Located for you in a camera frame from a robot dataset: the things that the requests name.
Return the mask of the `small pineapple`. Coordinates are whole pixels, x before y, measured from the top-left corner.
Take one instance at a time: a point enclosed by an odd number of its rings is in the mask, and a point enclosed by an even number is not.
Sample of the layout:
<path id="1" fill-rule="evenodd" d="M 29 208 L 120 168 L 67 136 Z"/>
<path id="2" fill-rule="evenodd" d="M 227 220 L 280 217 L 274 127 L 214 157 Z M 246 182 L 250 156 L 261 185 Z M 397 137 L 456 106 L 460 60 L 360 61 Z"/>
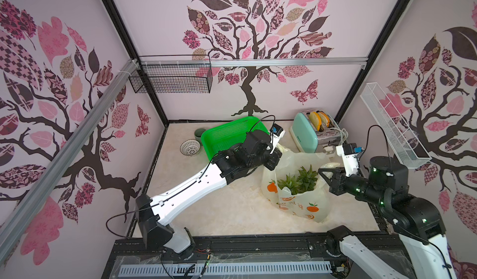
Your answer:
<path id="1" fill-rule="evenodd" d="M 284 180 L 278 180 L 278 187 L 281 190 L 287 188 L 292 195 L 303 192 L 303 184 L 296 176 L 287 175 Z"/>

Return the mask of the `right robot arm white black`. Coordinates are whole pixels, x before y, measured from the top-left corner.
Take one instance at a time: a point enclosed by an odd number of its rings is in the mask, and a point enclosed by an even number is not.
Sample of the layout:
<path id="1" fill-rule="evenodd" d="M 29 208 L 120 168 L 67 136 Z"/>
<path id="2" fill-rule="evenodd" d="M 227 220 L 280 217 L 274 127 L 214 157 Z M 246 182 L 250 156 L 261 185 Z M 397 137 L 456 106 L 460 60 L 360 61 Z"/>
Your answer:
<path id="1" fill-rule="evenodd" d="M 417 278 L 456 277 L 441 214 L 430 201 L 409 193 L 405 165 L 395 158 L 376 156 L 370 160 L 366 178 L 344 167 L 322 167 L 318 173 L 332 194 L 348 193 L 357 201 L 376 206 L 404 244 Z"/>

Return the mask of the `yellow plastic bag orange print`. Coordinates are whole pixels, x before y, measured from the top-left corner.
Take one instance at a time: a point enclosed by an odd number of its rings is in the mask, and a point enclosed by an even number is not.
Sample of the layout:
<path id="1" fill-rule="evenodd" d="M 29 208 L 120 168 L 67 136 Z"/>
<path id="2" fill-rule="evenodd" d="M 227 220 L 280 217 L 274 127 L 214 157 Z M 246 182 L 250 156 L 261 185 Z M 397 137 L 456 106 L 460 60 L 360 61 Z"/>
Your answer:
<path id="1" fill-rule="evenodd" d="M 330 201 L 329 186 L 320 175 L 314 191 L 296 195 L 292 195 L 287 188 L 281 190 L 278 180 L 284 180 L 287 175 L 298 178 L 301 167 L 308 170 L 312 166 L 318 172 L 320 168 L 341 167 L 342 163 L 331 161 L 325 153 L 296 153 L 281 145 L 277 148 L 282 152 L 277 167 L 273 171 L 263 170 L 261 189 L 264 197 L 274 207 L 288 214 L 322 222 L 330 212 Z"/>

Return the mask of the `large pineapple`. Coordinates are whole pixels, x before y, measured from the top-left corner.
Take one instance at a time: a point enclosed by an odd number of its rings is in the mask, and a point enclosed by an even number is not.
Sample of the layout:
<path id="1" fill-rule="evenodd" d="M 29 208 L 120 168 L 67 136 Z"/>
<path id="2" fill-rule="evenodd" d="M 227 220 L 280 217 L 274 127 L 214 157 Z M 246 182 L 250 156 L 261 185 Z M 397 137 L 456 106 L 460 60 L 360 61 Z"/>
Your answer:
<path id="1" fill-rule="evenodd" d="M 299 176 L 297 182 L 299 184 L 298 191 L 300 193 L 305 193 L 307 191 L 314 191 L 316 187 L 316 182 L 318 180 L 318 172 L 313 170 L 313 167 L 310 166 L 307 170 L 305 167 L 301 167 L 299 170 Z"/>

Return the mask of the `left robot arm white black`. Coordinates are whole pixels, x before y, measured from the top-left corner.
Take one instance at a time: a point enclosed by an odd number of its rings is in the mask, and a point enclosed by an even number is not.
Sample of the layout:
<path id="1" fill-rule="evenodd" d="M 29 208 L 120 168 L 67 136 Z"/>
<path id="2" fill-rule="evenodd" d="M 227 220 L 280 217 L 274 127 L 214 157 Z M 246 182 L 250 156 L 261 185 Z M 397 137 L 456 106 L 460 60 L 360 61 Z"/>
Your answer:
<path id="1" fill-rule="evenodd" d="M 134 214 L 146 249 L 170 249 L 181 257 L 189 257 L 195 249 L 193 237 L 188 229 L 174 226 L 172 221 L 204 196 L 248 177 L 258 167 L 273 171 L 282 156 L 277 144 L 283 136 L 284 130 L 277 124 L 272 125 L 270 132 L 247 132 L 244 142 L 218 152 L 182 184 L 153 197 L 140 195 Z"/>

